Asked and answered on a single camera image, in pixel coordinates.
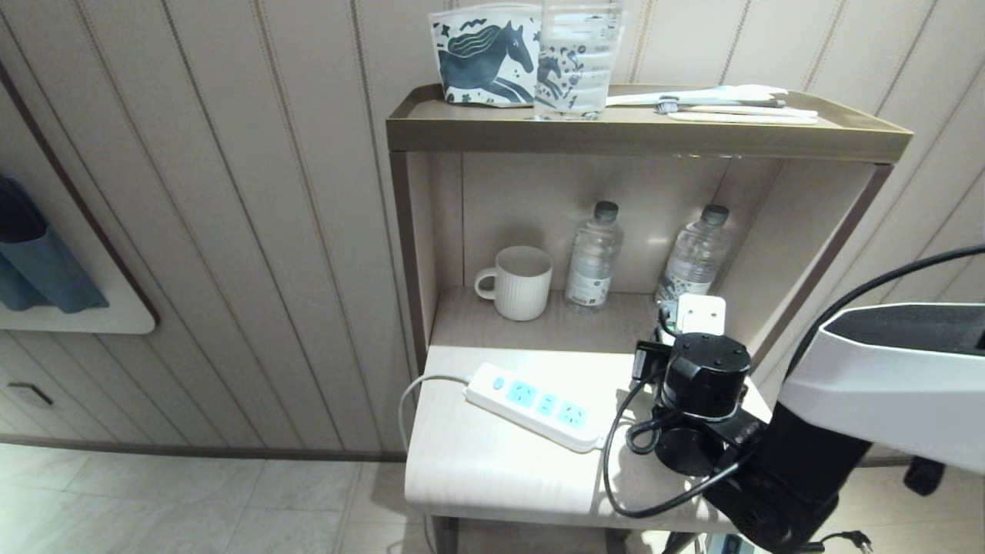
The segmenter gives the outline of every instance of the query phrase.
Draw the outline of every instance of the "blue towel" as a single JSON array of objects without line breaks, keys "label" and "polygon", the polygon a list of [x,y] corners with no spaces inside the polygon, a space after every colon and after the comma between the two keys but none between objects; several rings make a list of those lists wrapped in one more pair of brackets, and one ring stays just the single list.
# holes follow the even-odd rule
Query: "blue towel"
[{"label": "blue towel", "polygon": [[65,313],[108,307],[109,302],[54,228],[44,221],[24,188],[13,179],[7,178],[6,183],[13,187],[6,187],[5,201],[16,204],[15,210],[33,210],[35,220],[45,227],[39,235],[34,230],[28,240],[0,240],[0,301],[15,312],[44,304],[55,305]]}]

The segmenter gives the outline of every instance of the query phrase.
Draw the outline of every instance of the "mug handle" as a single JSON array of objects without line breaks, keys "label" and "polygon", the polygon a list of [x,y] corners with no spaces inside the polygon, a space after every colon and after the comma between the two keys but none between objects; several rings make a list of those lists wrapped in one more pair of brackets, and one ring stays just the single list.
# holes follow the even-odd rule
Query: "mug handle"
[{"label": "mug handle", "polygon": [[495,277],[494,267],[488,267],[476,274],[476,294],[479,295],[480,298],[484,298],[486,300],[495,300],[495,289],[492,289],[491,291],[484,291],[479,288],[479,283],[481,283],[483,279],[488,279],[490,277]]}]

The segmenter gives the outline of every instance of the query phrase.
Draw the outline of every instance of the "tiled floor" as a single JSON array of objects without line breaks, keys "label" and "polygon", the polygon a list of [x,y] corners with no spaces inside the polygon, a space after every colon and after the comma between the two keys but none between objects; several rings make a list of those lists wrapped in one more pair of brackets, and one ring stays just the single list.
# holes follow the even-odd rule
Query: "tiled floor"
[{"label": "tiled floor", "polygon": [[[403,469],[0,445],[0,554],[427,554]],[[980,476],[951,471],[928,499],[901,478],[902,468],[856,471],[821,531],[861,528],[879,554],[985,552]],[[665,537],[634,533],[630,549]],[[489,521],[465,523],[459,542],[462,554],[605,551],[597,529]]]}]

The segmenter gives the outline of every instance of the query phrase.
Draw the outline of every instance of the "black cable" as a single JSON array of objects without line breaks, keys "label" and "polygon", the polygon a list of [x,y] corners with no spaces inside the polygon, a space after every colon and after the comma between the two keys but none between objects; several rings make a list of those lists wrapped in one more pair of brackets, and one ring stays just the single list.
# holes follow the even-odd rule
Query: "black cable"
[{"label": "black cable", "polygon": [[854,290],[852,290],[845,296],[838,299],[834,304],[829,306],[827,310],[825,310],[824,313],[821,314],[821,316],[815,319],[814,323],[811,324],[811,327],[808,329],[807,333],[804,334],[804,338],[801,339],[800,344],[797,345],[797,350],[794,351],[793,358],[790,359],[790,365],[787,366],[787,375],[785,375],[783,379],[786,381],[790,377],[790,374],[793,373],[794,368],[797,367],[797,364],[800,363],[801,358],[804,357],[804,353],[807,352],[808,347],[811,346],[811,342],[814,340],[815,335],[818,334],[818,331],[821,329],[821,326],[824,325],[832,317],[835,317],[838,314],[838,312],[841,312],[846,306],[851,304],[855,299],[859,298],[860,296],[868,293],[869,291],[877,287],[881,287],[882,285],[888,283],[889,281],[898,279],[904,275],[913,273],[914,271],[920,271],[921,269],[926,269],[932,265],[937,265],[939,263],[944,263],[958,258],[973,256],[981,253],[985,253],[985,244],[958,248],[957,250],[943,252],[930,257],[925,257],[923,259],[918,259],[912,263],[907,263],[902,267],[897,267],[896,269],[893,269],[892,271],[888,271],[880,275],[879,277],[872,279],[871,281],[867,281],[859,285]]},{"label": "black cable", "polygon": [[872,552],[872,540],[862,531],[841,531],[832,533],[821,540],[805,543],[801,547],[801,552],[823,552],[824,543],[832,538],[843,538],[852,541],[852,544],[862,552]]},{"label": "black cable", "polygon": [[[650,421],[633,425],[625,431],[626,447],[629,448],[629,450],[634,454],[645,455],[653,452],[657,449],[657,442],[660,441],[660,428],[663,425],[664,422],[657,419],[651,419]],[[647,431],[651,431],[653,434],[650,435],[650,442],[647,443],[645,447],[641,447],[636,443],[636,437],[639,437]]]},{"label": "black cable", "polygon": [[671,328],[667,326],[667,314],[664,312],[663,308],[657,309],[657,320],[660,321],[660,328],[663,329],[665,333],[674,338],[681,336],[677,331],[672,331]]},{"label": "black cable", "polygon": [[689,491],[682,493],[668,500],[667,502],[658,504],[657,506],[654,506],[652,508],[646,508],[644,510],[629,510],[620,506],[619,502],[616,501],[615,495],[613,495],[612,483],[609,480],[609,453],[610,450],[612,449],[613,437],[616,436],[616,430],[619,428],[620,422],[623,418],[623,413],[625,412],[626,408],[629,407],[629,403],[632,402],[632,400],[636,397],[637,394],[639,394],[641,390],[643,390],[644,386],[646,386],[646,381],[638,382],[629,391],[629,394],[626,396],[625,400],[623,400],[623,403],[619,407],[619,411],[616,413],[616,419],[613,420],[613,426],[609,430],[609,435],[606,436],[606,443],[602,450],[602,481],[605,483],[606,486],[606,496],[609,497],[609,503],[612,504],[613,510],[615,510],[620,515],[626,516],[627,518],[650,518],[652,516],[663,514],[668,510],[672,510],[677,506],[680,506],[681,504],[687,502],[688,500],[696,496],[699,496],[701,494],[704,494],[704,491],[715,486],[722,479],[728,478],[730,475],[732,475],[733,473],[739,470],[740,464],[742,462],[741,460],[737,460],[733,462],[731,465],[721,470],[720,472],[716,473],[715,475],[712,475],[711,477],[708,477],[707,479],[701,481],[697,485],[694,485],[694,487],[691,488]]}]

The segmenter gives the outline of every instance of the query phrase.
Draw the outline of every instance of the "white power strip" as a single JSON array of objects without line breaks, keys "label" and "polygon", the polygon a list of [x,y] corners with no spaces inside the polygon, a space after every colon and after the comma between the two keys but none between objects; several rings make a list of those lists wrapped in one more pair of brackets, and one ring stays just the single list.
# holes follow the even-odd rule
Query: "white power strip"
[{"label": "white power strip", "polygon": [[599,447],[598,425],[589,411],[576,400],[553,393],[547,383],[482,364],[465,388],[465,398],[576,452]]}]

